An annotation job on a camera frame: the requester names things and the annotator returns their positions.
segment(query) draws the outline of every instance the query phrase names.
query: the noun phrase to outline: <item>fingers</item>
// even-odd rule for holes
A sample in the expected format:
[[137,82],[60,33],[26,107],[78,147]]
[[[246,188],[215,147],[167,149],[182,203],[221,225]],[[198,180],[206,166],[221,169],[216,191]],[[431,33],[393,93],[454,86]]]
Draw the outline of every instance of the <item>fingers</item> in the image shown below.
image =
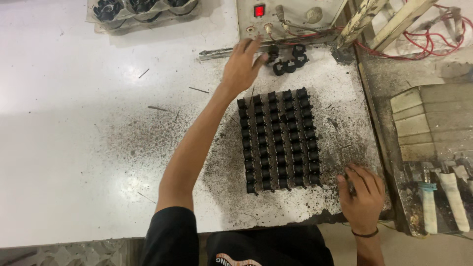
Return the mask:
[[235,54],[238,50],[238,45],[239,44],[236,44],[234,47],[233,47],[233,50],[232,50],[232,54],[230,56],[232,56],[233,54]]
[[246,49],[245,53],[247,53],[247,54],[253,56],[254,53],[255,53],[256,51],[258,51],[258,49],[260,48],[260,46],[261,46],[261,37],[258,36],[258,37],[256,38],[256,40],[254,40],[254,41],[252,41],[252,42],[250,43],[250,45],[249,45],[248,48]]
[[370,169],[368,169],[366,167],[363,167],[363,168],[366,172],[370,173],[373,176],[373,178],[376,182],[376,187],[378,188],[379,194],[381,196],[384,196],[385,195],[385,185],[384,185],[383,180],[377,174],[373,173]]
[[261,66],[264,65],[266,61],[268,61],[267,53],[263,53],[262,55],[258,56],[258,58],[253,64],[253,71],[256,72],[256,74],[258,74],[258,71],[260,70]]
[[244,53],[250,42],[252,42],[252,38],[246,38],[245,40],[241,41],[236,49],[236,53]]
[[338,175],[338,191],[340,193],[340,203],[347,203],[351,201],[350,190],[348,189],[348,182],[343,176]]
[[357,174],[365,181],[366,187],[370,194],[379,195],[379,190],[376,186],[375,177],[371,173],[366,172],[364,168],[354,165],[352,163],[349,164],[349,167],[355,172],[357,172]]
[[353,186],[356,189],[357,195],[369,195],[365,182],[355,171],[348,167],[345,167],[345,173],[347,173],[349,180],[353,182]]

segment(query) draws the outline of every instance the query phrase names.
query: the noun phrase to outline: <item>right hand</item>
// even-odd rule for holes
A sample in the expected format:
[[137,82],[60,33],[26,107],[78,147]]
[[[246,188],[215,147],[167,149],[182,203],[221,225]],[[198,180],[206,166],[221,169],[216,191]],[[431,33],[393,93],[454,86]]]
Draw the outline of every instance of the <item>right hand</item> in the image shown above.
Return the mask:
[[348,175],[348,180],[353,183],[357,195],[350,194],[347,180],[338,175],[343,215],[354,233],[360,235],[374,233],[385,200],[383,180],[367,168],[354,164],[345,167],[345,173]]
[[261,46],[261,38],[256,40],[247,38],[233,47],[232,55],[225,65],[222,78],[222,88],[230,100],[253,84],[261,66],[268,61],[268,54],[263,53],[255,62],[253,56]]

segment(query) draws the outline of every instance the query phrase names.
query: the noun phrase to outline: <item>person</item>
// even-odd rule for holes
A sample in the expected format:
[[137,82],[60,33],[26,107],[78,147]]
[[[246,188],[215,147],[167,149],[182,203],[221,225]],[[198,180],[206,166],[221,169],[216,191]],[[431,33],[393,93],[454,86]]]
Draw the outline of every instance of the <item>person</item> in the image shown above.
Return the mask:
[[[193,214],[192,190],[225,110],[248,89],[268,60],[253,62],[260,40],[245,39],[233,47],[223,78],[202,113],[187,131],[169,161],[159,185],[156,212],[145,238],[141,265],[199,264],[199,239]],[[358,265],[384,265],[377,221],[383,209],[383,181],[367,168],[345,169],[356,196],[344,176],[337,176],[342,212],[357,244]],[[316,225],[214,233],[207,239],[208,265],[333,265]]]

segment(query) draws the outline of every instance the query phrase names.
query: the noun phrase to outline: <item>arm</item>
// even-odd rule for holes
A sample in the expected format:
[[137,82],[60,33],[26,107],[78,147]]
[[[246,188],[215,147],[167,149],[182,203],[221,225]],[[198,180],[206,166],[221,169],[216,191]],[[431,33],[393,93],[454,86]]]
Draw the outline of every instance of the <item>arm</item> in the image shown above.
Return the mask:
[[245,39],[233,47],[220,85],[174,151],[159,184],[156,212],[179,206],[193,211],[192,190],[225,110],[237,95],[248,89],[268,60],[263,54],[253,64],[260,40]]
[[[337,176],[340,204],[343,215],[353,233],[369,235],[377,230],[379,214],[383,210],[385,186],[383,180],[370,170],[350,164],[345,168],[348,180],[353,183],[356,196],[352,196],[343,176]],[[379,235],[370,238],[355,236],[358,266],[384,266]]]

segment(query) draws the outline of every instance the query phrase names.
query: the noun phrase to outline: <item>wooden frame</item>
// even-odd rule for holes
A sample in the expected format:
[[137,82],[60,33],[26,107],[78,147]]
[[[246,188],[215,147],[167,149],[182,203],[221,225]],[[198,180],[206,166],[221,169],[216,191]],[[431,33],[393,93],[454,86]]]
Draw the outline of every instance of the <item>wooden frame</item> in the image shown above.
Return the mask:
[[363,0],[356,13],[343,28],[338,38],[338,48],[350,45],[386,3],[387,0]]
[[376,51],[384,50],[437,1],[409,0],[376,34],[373,40],[368,43],[368,46]]

